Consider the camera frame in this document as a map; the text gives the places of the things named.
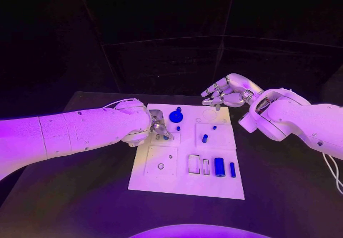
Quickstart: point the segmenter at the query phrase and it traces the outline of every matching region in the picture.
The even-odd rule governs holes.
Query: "white wire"
[[[335,187],[337,187],[337,190],[338,190],[339,193],[343,194],[343,191],[341,191],[341,188],[339,188],[339,185],[341,185],[341,187],[343,187],[343,184],[341,184],[339,179],[338,179],[338,176],[339,176],[338,166],[337,166],[337,163],[335,163],[335,161],[334,161],[331,155],[328,155],[328,157],[329,157],[329,159],[331,159],[331,161],[332,161],[332,163],[334,163],[334,167],[335,167],[335,175],[334,175],[334,171],[332,171],[331,165],[329,165],[328,162],[326,162],[325,154],[322,153],[322,158],[324,158],[324,160],[325,160],[325,163],[326,163],[328,169],[329,169],[331,174],[332,174],[332,177],[334,177],[334,179],[335,179]]]
[[[122,102],[122,101],[128,101],[128,100],[135,100],[135,101],[136,101],[135,98],[125,98],[125,99],[122,99],[122,100],[119,100],[119,101],[115,101],[115,102],[106,104],[102,108],[106,108],[107,106],[113,105],[115,103],[119,103],[119,102]]]

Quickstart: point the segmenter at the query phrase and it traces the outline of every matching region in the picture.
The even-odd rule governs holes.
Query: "blue object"
[[[236,177],[236,171],[234,171],[234,163],[230,162],[230,177]]]
[[[205,143],[208,136],[204,134],[201,137],[201,143]]]
[[[177,107],[175,111],[169,113],[169,121],[172,123],[178,123],[182,119],[182,114],[179,113],[179,107]]]
[[[223,158],[214,158],[215,177],[224,177]]]

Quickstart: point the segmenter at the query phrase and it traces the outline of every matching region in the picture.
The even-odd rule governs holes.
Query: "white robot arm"
[[[116,143],[143,143],[149,132],[172,138],[159,110],[136,99],[115,108],[80,110],[43,117],[0,121],[0,180],[22,166]]]
[[[280,141],[295,134],[313,150],[343,159],[343,108],[331,104],[311,105],[290,90],[263,91],[243,76],[228,74],[201,93],[202,105],[223,103],[230,107],[249,104],[239,120],[250,133],[256,129]]]

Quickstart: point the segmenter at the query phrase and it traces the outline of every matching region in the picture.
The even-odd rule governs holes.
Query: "black background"
[[[0,119],[60,112],[74,91],[194,96],[231,72],[341,105],[341,22],[334,1],[1,2]]]

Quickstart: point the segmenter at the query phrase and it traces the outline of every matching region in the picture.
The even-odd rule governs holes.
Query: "table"
[[[143,104],[201,101],[76,92],[64,111],[130,97]],[[244,200],[128,190],[136,148],[119,142],[27,166],[0,208],[0,236],[120,238],[159,226],[210,224],[272,238],[341,237],[343,197],[321,154],[293,135],[275,142],[249,134],[237,124],[246,111],[246,105],[228,108]]]

